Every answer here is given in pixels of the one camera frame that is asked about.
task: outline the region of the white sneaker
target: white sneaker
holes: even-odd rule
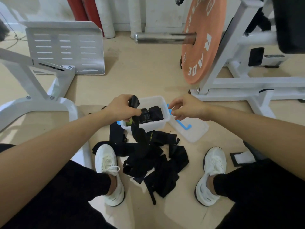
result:
[[[195,197],[200,204],[211,206],[219,200],[219,196],[212,194],[207,188],[207,179],[209,176],[225,173],[226,168],[226,156],[222,149],[219,147],[211,148],[204,156],[204,176],[199,180],[195,189]]]
[[[116,177],[116,189],[112,195],[105,195],[105,203],[109,206],[120,205],[125,198],[125,189],[121,182],[117,166],[117,159],[113,148],[104,144],[98,148],[95,155],[95,169],[97,173],[107,173]]]

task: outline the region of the black wire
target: black wire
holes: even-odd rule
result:
[[[0,14],[2,15],[2,17],[3,17],[4,20],[6,21],[7,25],[12,29],[12,31],[13,31],[14,34],[15,34],[15,35],[14,35],[14,39],[7,39],[7,40],[5,40],[5,41],[17,40],[13,45],[7,47],[6,50],[7,50],[7,49],[10,49],[10,48],[13,47],[13,46],[15,46],[15,45],[18,43],[19,40],[21,40],[21,41],[27,41],[26,39],[23,39],[23,38],[26,37],[26,35],[23,36],[22,38],[18,38],[18,35],[17,35],[16,32],[14,31],[14,29],[11,27],[11,25],[9,24],[9,22],[6,20],[6,18],[4,17],[4,15],[3,15],[1,12],[0,12]]]

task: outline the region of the white wall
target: white wall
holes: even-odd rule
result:
[[[129,30],[127,0],[109,0],[115,30]],[[181,32],[186,22],[192,0],[185,0],[181,6],[175,0],[140,0],[141,20],[146,31]],[[227,0],[224,30],[234,16],[240,1]],[[12,27],[18,31],[24,28],[19,21],[73,21],[74,17],[67,0],[0,0],[0,12]]]

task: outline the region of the hand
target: hand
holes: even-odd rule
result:
[[[141,115],[141,109],[128,106],[128,100],[131,97],[132,95],[119,95],[118,97],[114,98],[105,108],[105,110],[108,111],[110,116],[113,118],[113,122],[121,120],[129,121],[132,116]]]
[[[199,118],[203,121],[209,121],[209,108],[211,105],[204,103],[196,97],[185,94],[182,97],[174,99],[168,106],[172,109],[171,114],[176,120],[183,120],[187,117]]]

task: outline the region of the black padded cushion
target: black padded cushion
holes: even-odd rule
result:
[[[272,0],[278,46],[286,54],[305,53],[305,0]]]

